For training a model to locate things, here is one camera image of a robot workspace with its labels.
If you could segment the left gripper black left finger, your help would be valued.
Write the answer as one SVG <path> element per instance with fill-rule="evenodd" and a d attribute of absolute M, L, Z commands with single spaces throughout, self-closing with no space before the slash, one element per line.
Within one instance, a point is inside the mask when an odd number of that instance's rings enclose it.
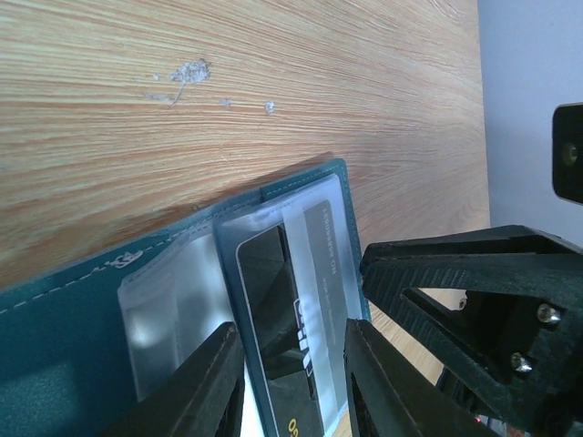
<path fill-rule="evenodd" d="M 169 380 L 104 436 L 239 436 L 244 350 L 233 322 L 222 323 Z"/>

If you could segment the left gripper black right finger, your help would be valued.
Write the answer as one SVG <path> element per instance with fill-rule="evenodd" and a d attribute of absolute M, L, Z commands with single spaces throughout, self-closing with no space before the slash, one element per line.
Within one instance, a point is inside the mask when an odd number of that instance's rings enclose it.
<path fill-rule="evenodd" d="M 348 319 L 344 365 L 353 436 L 493 436 L 367 320 Z"/>

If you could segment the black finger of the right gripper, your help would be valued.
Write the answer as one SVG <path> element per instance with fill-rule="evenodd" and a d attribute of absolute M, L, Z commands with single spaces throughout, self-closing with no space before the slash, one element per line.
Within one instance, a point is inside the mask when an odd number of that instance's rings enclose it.
<path fill-rule="evenodd" d="M 582 250 L 509 225 L 377 242 L 363 294 L 451 374 L 469 412 L 517 428 L 582 424 Z"/>

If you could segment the teal leather card holder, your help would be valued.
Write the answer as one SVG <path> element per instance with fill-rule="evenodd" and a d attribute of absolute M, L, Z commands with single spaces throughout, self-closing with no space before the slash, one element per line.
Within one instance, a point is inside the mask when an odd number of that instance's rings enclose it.
<path fill-rule="evenodd" d="M 163 386 L 224 322 L 245 352 L 241 434 L 280 436 L 242 285 L 237 249 L 288 217 L 332 202 L 349 269 L 348 319 L 368 319 L 345 162 L 315 168 L 203 208 L 140 239 L 1 293 L 1 433 L 97 436 Z M 323 436 L 334 434 L 345 402 Z"/>

